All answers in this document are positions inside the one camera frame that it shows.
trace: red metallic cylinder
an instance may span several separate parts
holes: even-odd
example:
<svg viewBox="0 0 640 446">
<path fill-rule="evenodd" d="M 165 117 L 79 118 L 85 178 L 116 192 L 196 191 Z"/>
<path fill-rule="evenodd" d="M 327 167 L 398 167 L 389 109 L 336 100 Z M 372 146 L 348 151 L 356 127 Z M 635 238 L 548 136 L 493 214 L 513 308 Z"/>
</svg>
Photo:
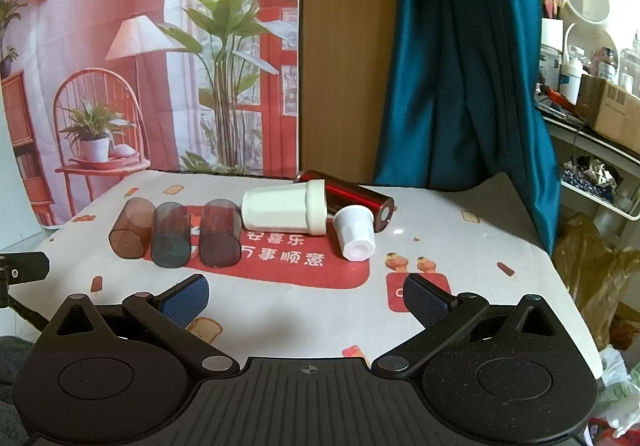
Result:
<svg viewBox="0 0 640 446">
<path fill-rule="evenodd" d="M 302 172 L 296 182 L 324 179 L 327 211 L 334 215 L 345 206 L 365 206 L 373 213 L 373 229 L 382 231 L 391 221 L 396 206 L 393 198 L 315 170 Z"/>
</svg>

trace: printed tablecloth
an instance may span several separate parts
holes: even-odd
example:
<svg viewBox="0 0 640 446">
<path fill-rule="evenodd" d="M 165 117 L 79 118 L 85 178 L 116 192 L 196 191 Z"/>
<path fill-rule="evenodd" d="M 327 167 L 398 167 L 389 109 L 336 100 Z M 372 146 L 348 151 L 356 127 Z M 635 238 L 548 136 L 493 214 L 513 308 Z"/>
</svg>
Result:
<svg viewBox="0 0 640 446">
<path fill-rule="evenodd" d="M 527 293 L 542 295 L 594 375 L 601 375 L 587 326 L 506 175 L 458 193 L 374 188 L 393 196 L 397 210 L 376 235 L 376 253 L 368 262 L 342 259 L 330 228 L 326 237 L 244 231 L 237 265 L 204 266 L 196 247 L 201 207 L 218 198 L 240 204 L 245 190 L 280 183 L 285 181 L 134 174 L 44 241 L 38 249 L 49 256 L 47 279 L 14 286 L 12 295 L 50 318 L 72 293 L 113 304 L 137 291 L 160 293 L 203 272 L 209 305 L 189 329 L 241 365 L 249 356 L 363 356 L 370 362 L 422 330 L 402 303 L 404 278 L 420 272 L 453 294 L 474 291 L 494 304 L 516 304 Z M 193 253 L 187 266 L 162 269 L 148 256 L 124 260 L 114 254 L 108 234 L 133 196 L 156 206 L 165 201 L 188 206 Z M 94 280 L 97 276 L 101 282 Z M 92 285 L 99 290 L 91 292 Z M 20 333 L 29 334 L 24 327 Z"/>
</svg>

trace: translucent brown cup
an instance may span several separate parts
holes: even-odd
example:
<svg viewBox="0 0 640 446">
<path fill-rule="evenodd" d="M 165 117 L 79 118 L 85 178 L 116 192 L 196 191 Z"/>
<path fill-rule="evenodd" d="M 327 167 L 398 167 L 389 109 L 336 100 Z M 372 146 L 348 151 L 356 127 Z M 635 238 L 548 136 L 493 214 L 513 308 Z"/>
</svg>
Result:
<svg viewBox="0 0 640 446">
<path fill-rule="evenodd" d="M 183 267 L 191 256 L 191 215 L 176 202 L 165 202 L 154 211 L 151 259 L 160 267 Z"/>
<path fill-rule="evenodd" d="M 109 243 L 115 254 L 126 259 L 145 256 L 151 242 L 155 209 L 151 202 L 141 197 L 127 201 L 109 233 Z"/>
<path fill-rule="evenodd" d="M 209 267 L 231 267 L 242 257 L 240 208 L 225 199 L 210 201 L 200 217 L 200 259 Z"/>
</svg>

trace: plastic bag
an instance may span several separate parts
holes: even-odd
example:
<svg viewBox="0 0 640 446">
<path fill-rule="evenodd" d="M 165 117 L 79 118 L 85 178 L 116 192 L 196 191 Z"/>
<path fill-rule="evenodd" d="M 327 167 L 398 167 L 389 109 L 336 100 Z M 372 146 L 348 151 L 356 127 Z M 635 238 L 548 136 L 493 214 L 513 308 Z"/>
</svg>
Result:
<svg viewBox="0 0 640 446">
<path fill-rule="evenodd" d="M 609 343 L 609 325 L 626 285 L 640 271 L 640 251 L 608 249 L 594 223 L 578 213 L 566 223 L 552 260 L 602 350 Z"/>
<path fill-rule="evenodd" d="M 615 428 L 614 438 L 640 422 L 640 364 L 626 372 L 625 362 L 611 345 L 600 352 L 604 391 L 598 395 L 593 415 Z"/>
</svg>

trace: potted plant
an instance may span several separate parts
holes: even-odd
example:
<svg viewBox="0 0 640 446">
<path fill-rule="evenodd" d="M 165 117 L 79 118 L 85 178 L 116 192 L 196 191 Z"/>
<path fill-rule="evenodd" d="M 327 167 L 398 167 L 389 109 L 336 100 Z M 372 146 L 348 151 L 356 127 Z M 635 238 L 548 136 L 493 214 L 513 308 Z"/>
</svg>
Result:
<svg viewBox="0 0 640 446">
<path fill-rule="evenodd" d="M 125 127 L 135 127 L 135 124 L 123 119 L 121 113 L 113 111 L 108 105 L 91 105 L 86 101 L 82 104 L 82 109 L 67 109 L 72 125 L 60 130 L 60 133 L 66 133 L 71 144 L 79 143 L 86 161 L 107 162 L 113 135 L 122 132 Z"/>
<path fill-rule="evenodd" d="M 9 45 L 6 50 L 4 49 L 4 35 L 13 20 L 22 19 L 18 9 L 26 6 L 27 4 L 20 3 L 20 0 L 0 0 L 0 77 L 2 79 L 11 74 L 11 63 L 18 58 L 18 51 L 14 46 Z"/>
<path fill-rule="evenodd" d="M 181 45 L 175 50 L 194 54 L 206 72 L 208 86 L 198 90 L 198 99 L 213 112 L 215 124 L 202 120 L 201 127 L 219 165 L 214 169 L 194 153 L 182 157 L 183 165 L 188 170 L 246 173 L 247 150 L 250 155 L 255 137 L 238 108 L 240 95 L 254 86 L 260 72 L 279 73 L 252 54 L 246 42 L 263 34 L 297 41 L 297 27 L 282 20 L 260 21 L 260 0 L 194 0 L 193 7 L 184 8 L 184 13 L 204 31 L 206 36 L 200 38 L 204 43 L 176 25 L 156 25 Z"/>
<path fill-rule="evenodd" d="M 18 59 L 18 51 L 13 45 L 9 45 L 6 48 L 6 55 L 2 61 L 0 61 L 0 77 L 4 79 L 11 74 L 11 63 Z"/>
</svg>

